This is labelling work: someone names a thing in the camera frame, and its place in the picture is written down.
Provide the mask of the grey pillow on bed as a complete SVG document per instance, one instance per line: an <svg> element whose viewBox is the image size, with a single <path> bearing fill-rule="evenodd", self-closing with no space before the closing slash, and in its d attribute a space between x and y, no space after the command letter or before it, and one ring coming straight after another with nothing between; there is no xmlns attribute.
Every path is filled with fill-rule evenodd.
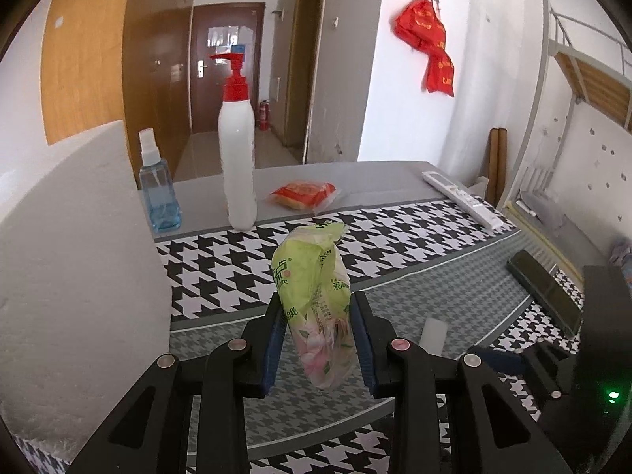
<svg viewBox="0 0 632 474"><path fill-rule="evenodd" d="M545 193L522 192L521 199L531 211L536 213L537 219L546 229L557 230L567 220L566 214L560 206L554 200L549 199Z"/></svg>

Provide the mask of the blue spray bottle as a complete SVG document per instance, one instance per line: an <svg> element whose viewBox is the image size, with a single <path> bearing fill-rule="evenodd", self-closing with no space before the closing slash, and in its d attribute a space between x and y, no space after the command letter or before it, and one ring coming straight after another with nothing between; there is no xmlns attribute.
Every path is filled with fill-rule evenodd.
<svg viewBox="0 0 632 474"><path fill-rule="evenodd" d="M181 210L167 160L158 149L152 127L140 131L138 136L143 162L138 176L149 222L156 233L177 230L181 226Z"/></svg>

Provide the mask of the red snack packet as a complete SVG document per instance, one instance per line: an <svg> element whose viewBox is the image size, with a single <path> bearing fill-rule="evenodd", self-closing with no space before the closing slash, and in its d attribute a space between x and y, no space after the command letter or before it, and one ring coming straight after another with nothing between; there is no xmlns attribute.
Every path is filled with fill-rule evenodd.
<svg viewBox="0 0 632 474"><path fill-rule="evenodd" d="M274 190L268 200L286 209L316 215L329 208L338 195L339 191L331 183L295 181Z"/></svg>

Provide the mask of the wooden wardrobe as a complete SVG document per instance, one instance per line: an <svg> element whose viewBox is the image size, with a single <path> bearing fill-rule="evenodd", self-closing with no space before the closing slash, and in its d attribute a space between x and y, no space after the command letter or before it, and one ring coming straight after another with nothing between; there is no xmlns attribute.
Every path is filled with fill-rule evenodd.
<svg viewBox="0 0 632 474"><path fill-rule="evenodd" d="M177 170L192 132L192 13L193 0L51 0L41 63L47 142L122 121L134 172L145 128Z"/></svg>

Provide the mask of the white metal bunk bed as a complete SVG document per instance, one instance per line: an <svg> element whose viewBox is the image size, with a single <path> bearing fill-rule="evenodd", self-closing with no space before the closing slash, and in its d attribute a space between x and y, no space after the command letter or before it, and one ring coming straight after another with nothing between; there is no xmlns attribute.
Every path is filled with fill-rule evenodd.
<svg viewBox="0 0 632 474"><path fill-rule="evenodd" d="M499 206L583 280L631 238L631 45L542 0L536 89ZM522 192L554 200L567 220L546 229Z"/></svg>

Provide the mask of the green tissue pack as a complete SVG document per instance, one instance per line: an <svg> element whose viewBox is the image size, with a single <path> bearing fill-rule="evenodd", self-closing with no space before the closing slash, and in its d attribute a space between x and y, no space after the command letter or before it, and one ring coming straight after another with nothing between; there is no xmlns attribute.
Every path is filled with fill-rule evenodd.
<svg viewBox="0 0 632 474"><path fill-rule="evenodd" d="M356 361L350 280L337 248L343 223L292 230L271 260L276 292L307 379L319 389L342 384Z"/></svg>

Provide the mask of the black smartphone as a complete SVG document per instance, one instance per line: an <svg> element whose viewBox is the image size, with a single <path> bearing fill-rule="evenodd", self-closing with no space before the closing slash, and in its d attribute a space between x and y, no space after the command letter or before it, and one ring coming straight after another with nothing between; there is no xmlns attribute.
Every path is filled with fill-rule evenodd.
<svg viewBox="0 0 632 474"><path fill-rule="evenodd" d="M583 313L554 277L523 249L507 262L507 270L542 306L568 337L578 334Z"/></svg>

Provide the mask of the wooden boards against wall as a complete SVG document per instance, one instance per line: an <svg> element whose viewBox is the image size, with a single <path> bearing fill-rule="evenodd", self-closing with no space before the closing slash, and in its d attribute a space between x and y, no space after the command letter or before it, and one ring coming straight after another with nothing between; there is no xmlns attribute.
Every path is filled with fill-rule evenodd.
<svg viewBox="0 0 632 474"><path fill-rule="evenodd" d="M489 155L487 156L486 200L494 207L498 204L507 175L508 131L504 127L492 128L489 132Z"/></svg>

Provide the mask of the white styrofoam box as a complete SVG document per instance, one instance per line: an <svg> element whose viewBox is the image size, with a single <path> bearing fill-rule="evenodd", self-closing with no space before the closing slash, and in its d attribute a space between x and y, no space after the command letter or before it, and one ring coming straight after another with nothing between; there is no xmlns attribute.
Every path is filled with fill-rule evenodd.
<svg viewBox="0 0 632 474"><path fill-rule="evenodd" d="M73 459L168 349L171 290L121 122L1 177L1 414Z"/></svg>

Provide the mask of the red fire extinguisher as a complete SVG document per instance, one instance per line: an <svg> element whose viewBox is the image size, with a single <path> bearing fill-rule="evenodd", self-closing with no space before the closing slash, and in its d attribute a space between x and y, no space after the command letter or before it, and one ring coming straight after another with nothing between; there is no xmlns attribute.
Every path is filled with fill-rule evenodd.
<svg viewBox="0 0 632 474"><path fill-rule="evenodd" d="M270 104L267 100L259 103L258 127L260 131L268 131L270 126Z"/></svg>

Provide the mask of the red hanging bags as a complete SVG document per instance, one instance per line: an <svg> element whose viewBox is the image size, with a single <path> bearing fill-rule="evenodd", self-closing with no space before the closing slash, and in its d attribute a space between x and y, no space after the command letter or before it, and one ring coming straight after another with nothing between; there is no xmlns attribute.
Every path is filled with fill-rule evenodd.
<svg viewBox="0 0 632 474"><path fill-rule="evenodd" d="M412 0L395 18L394 34L427 56L425 90L454 96L454 64L446 52L447 33L432 0Z"/></svg>

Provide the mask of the brown entrance door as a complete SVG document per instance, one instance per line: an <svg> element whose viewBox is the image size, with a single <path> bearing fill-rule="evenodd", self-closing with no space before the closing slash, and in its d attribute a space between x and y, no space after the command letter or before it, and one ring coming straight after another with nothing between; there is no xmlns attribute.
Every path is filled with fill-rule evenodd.
<svg viewBox="0 0 632 474"><path fill-rule="evenodd" d="M224 83L231 76L228 54L242 56L253 108L259 104L259 74L263 28L262 2L232 2L195 6L191 39L192 132L218 129Z"/></svg>

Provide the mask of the houndstooth table cloth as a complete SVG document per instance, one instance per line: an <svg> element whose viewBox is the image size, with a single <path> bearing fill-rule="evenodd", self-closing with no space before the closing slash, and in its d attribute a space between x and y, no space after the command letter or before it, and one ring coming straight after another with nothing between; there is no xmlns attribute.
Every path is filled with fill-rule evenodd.
<svg viewBox="0 0 632 474"><path fill-rule="evenodd" d="M222 183L206 177L176 186L181 227L160 234L154 259L171 290L171 351L209 353L260 317L274 291L270 261L293 228L314 223L306 211L269 202L292 181L329 182L337 199L323 220L345 225L339 249L352 283L396 332L419 340L430 318L448 326L444 354L482 344L517 351L546 340L568 352L563 335L519 283L507 260L527 250L575 303L582 291L532 235L512 224L489 232L424 183L423 163L342 163L256 172L258 222L228 227ZM391 400L376 400L353 371L333 391L314 388L291 341L284 344L271 394L246 403L246 435L255 473L382 473L392 438Z"/></svg>

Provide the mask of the white red pump bottle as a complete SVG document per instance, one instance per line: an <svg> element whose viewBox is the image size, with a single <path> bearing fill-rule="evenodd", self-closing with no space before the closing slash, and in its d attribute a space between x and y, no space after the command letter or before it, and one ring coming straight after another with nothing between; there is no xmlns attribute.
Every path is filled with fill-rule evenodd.
<svg viewBox="0 0 632 474"><path fill-rule="evenodd" d="M255 116L248 83L241 74L244 54L215 54L211 59L226 60L230 64L218 113L218 145L228 221L235 230L250 230L257 218Z"/></svg>

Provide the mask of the white remote control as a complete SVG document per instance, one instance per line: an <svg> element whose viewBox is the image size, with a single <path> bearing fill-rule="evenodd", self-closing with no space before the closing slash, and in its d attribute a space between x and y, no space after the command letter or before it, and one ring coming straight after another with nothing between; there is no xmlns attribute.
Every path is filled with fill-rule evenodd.
<svg viewBox="0 0 632 474"><path fill-rule="evenodd" d="M444 175L436 171L425 171L422 178L435 190L454 202L461 210L466 212L478 224L489 231L497 231L504 222L492 210L490 210L484 202L472 196L467 190L463 190L454 182L450 181Z"/></svg>

